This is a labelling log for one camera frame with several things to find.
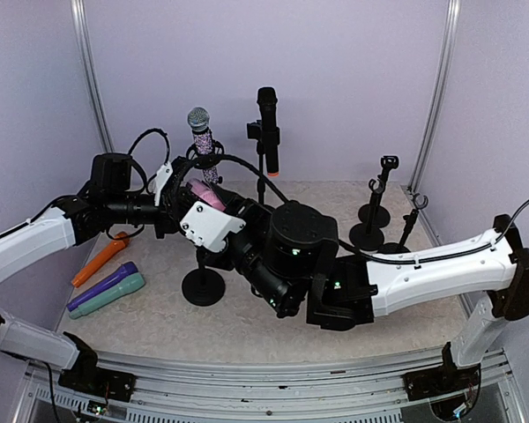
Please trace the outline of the pink microphone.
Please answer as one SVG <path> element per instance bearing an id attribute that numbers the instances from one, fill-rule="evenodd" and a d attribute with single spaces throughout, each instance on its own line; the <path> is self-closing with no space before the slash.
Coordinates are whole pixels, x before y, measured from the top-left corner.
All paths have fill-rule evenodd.
<path id="1" fill-rule="evenodd" d="M 186 186 L 190 192 L 200 201 L 210 205 L 212 208 L 218 211 L 223 212 L 226 210 L 226 206 L 220 200 L 216 192 L 206 182 L 192 178 L 187 182 Z"/>

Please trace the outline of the orange microphone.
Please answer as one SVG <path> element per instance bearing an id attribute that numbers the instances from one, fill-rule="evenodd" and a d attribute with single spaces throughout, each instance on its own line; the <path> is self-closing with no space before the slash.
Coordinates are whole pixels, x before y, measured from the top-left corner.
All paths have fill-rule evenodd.
<path id="1" fill-rule="evenodd" d="M 120 232 L 115 236 L 102 251 L 94 256 L 73 278 L 71 284 L 75 288 L 82 286 L 90 277 L 100 270 L 108 261 L 117 253 L 127 248 L 130 243 L 130 237 L 126 232 Z"/>

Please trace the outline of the purple microphone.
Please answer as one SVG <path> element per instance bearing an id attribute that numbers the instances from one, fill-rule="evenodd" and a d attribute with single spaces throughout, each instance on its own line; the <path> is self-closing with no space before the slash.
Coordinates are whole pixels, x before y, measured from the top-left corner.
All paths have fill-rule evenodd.
<path id="1" fill-rule="evenodd" d="M 87 289 L 86 291 L 75 297 L 73 300 L 71 300 L 66 306 L 67 309 L 69 311 L 73 311 L 81 304 L 89 301 L 100 293 L 103 293 L 112 286 L 117 285 L 124 278 L 134 273 L 138 273 L 138 268 L 133 262 L 126 262 L 122 264 L 113 273 L 106 276 L 102 281 L 98 282 L 96 285 L 92 286 L 91 288 Z"/>

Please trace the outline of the teal microphone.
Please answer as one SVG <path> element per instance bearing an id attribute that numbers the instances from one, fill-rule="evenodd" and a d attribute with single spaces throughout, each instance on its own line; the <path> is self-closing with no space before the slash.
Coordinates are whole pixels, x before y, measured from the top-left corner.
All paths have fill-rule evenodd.
<path id="1" fill-rule="evenodd" d="M 139 272 L 130 274 L 119 282 L 100 288 L 90 288 L 78 297 L 78 304 L 71 307 L 69 318 L 76 320 L 119 300 L 123 296 L 135 293 L 145 285 L 145 280 Z"/>

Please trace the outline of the black round-base stand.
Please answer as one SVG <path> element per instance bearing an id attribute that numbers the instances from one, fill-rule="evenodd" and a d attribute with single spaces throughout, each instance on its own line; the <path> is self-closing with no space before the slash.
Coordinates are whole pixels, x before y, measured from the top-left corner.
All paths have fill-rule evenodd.
<path id="1" fill-rule="evenodd" d="M 376 179 L 380 179 L 385 183 L 385 192 L 391 170 L 395 170 L 399 167 L 399 157 L 396 155 L 384 155 L 380 159 L 380 165 L 382 170 L 381 173 L 376 177 Z M 374 219 L 374 225 L 380 228 L 388 226 L 391 221 L 390 213 L 386 208 L 381 205 L 383 194 L 377 200 L 377 212 Z M 368 208 L 369 203 L 363 205 L 358 211 L 358 218 L 361 223 L 365 222 L 367 219 Z"/>

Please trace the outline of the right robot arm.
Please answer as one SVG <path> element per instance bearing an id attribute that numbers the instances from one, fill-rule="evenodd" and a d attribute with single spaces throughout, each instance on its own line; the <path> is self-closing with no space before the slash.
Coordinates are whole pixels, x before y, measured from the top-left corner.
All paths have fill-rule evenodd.
<path id="1" fill-rule="evenodd" d="M 529 316 L 529 248 L 514 219 L 469 240 L 403 254 L 367 254 L 339 238 L 337 221 L 290 199 L 278 207 L 212 184 L 204 200 L 183 185 L 192 168 L 225 160 L 222 154 L 173 161 L 164 205 L 197 249 L 199 270 L 183 282 L 184 295 L 201 302 L 208 271 L 237 271 L 280 318 L 306 308 L 306 320 L 326 330 L 350 330 L 402 308 L 452 295 L 482 292 L 464 329 L 445 344 L 442 362 L 406 375 L 418 389 L 443 391 L 470 382 L 487 349 L 510 322 Z"/>

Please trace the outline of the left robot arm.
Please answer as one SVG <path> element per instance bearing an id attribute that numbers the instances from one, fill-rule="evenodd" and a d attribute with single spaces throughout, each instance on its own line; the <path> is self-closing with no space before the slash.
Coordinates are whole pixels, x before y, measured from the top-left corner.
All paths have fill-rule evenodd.
<path id="1" fill-rule="evenodd" d="M 76 192 L 100 150 L 94 130 L 63 130 L 0 140 L 0 233 L 33 216 L 50 199 Z M 62 326 L 103 352 L 187 360 L 185 314 L 191 309 L 178 292 L 194 263 L 194 248 L 178 235 L 155 240 L 150 233 L 132 242 L 145 288 L 89 316 L 72 321 L 64 304 L 71 278 L 96 244 L 40 260 L 0 285 L 0 306 L 47 329 Z"/>

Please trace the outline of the black tripod mic stand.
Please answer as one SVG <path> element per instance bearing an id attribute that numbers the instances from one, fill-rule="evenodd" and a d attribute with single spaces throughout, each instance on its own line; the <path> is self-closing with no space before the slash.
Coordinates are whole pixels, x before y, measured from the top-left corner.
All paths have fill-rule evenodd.
<path id="1" fill-rule="evenodd" d="M 192 145 L 186 152 L 186 157 L 189 160 L 205 156 L 214 155 L 216 153 L 224 153 L 224 146 L 220 141 L 215 141 L 210 138 L 196 138 Z M 219 175 L 217 165 L 207 160 L 205 164 L 199 165 L 199 169 L 202 171 L 203 177 L 207 183 L 221 184 L 223 178 Z"/>

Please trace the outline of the silver rhinestone microphone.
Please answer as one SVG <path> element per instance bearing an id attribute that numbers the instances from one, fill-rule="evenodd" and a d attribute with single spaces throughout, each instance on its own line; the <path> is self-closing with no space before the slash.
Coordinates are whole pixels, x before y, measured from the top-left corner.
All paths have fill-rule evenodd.
<path id="1" fill-rule="evenodd" d="M 193 136 L 193 141 L 196 138 L 212 138 L 212 132 L 209 127 L 210 115 L 201 107 L 194 107 L 187 116 L 187 123 L 189 124 Z"/>

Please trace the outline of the black tall microphone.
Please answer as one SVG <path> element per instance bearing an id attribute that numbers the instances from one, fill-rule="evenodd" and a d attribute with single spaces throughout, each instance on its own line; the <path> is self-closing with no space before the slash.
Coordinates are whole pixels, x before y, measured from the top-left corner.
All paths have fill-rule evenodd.
<path id="1" fill-rule="evenodd" d="M 261 87 L 257 91 L 257 104 L 261 115 L 261 143 L 264 147 L 266 172 L 279 175 L 279 127 L 277 126 L 276 92 L 273 87 Z"/>

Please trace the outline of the left metal frame post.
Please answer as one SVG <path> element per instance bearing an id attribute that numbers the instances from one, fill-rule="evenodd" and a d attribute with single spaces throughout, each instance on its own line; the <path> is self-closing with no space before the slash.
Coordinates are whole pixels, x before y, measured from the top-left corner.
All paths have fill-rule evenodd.
<path id="1" fill-rule="evenodd" d="M 96 128 L 99 133 L 101 148 L 104 152 L 115 152 L 115 144 L 108 127 L 108 120 L 94 65 L 93 46 L 87 24 L 86 4 L 83 0 L 70 0 L 70 4 L 80 61 L 85 76 L 86 90 L 92 106 Z"/>

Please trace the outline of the metal frame post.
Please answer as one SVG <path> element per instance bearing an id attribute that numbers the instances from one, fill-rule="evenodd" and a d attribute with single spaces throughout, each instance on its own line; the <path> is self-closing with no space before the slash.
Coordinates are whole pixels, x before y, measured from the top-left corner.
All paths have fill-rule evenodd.
<path id="1" fill-rule="evenodd" d="M 92 106 L 96 128 L 99 133 L 101 148 L 104 152 L 115 152 L 115 144 L 108 127 L 108 120 L 94 65 L 93 46 L 87 24 L 86 4 L 83 0 L 70 0 L 70 4 L 80 61 L 85 76 L 86 90 Z"/>
<path id="2" fill-rule="evenodd" d="M 461 11 L 460 0 L 450 0 L 447 3 L 447 13 L 443 30 L 441 52 L 438 60 L 436 81 L 429 104 L 428 117 L 424 126 L 421 146 L 414 164 L 406 189 L 410 193 L 417 192 L 428 164 L 431 147 L 434 143 L 437 124 L 444 102 L 451 62 L 454 55 L 455 42 L 458 32 L 458 22 Z"/>

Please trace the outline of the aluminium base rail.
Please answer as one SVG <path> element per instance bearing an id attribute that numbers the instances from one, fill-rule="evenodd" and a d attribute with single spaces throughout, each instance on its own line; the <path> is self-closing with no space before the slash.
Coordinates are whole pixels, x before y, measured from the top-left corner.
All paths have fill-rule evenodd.
<path id="1" fill-rule="evenodd" d="M 440 364 L 440 348 L 327 363 L 210 364 L 100 352 L 100 366 L 137 377 L 130 402 L 109 400 L 107 415 L 86 406 L 100 401 L 56 386 L 63 421 L 98 422 L 439 422 L 430 402 L 409 401 L 403 375 Z M 501 350 L 482 362 L 481 393 L 462 422 L 529 422 L 514 374 Z M 8 422 L 53 421 L 48 377 L 30 364 Z"/>

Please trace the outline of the right metal frame post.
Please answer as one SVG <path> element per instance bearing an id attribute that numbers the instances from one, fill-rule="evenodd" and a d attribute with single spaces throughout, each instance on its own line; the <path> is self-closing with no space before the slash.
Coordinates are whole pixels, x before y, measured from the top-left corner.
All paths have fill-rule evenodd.
<path id="1" fill-rule="evenodd" d="M 461 11 L 460 0 L 450 0 L 447 3 L 447 13 L 443 30 L 441 52 L 438 60 L 436 81 L 429 104 L 428 117 L 424 126 L 421 146 L 414 164 L 406 189 L 410 193 L 417 192 L 428 164 L 431 147 L 434 143 L 437 124 L 444 102 L 451 62 L 454 55 L 455 42 L 458 32 L 458 22 Z"/>

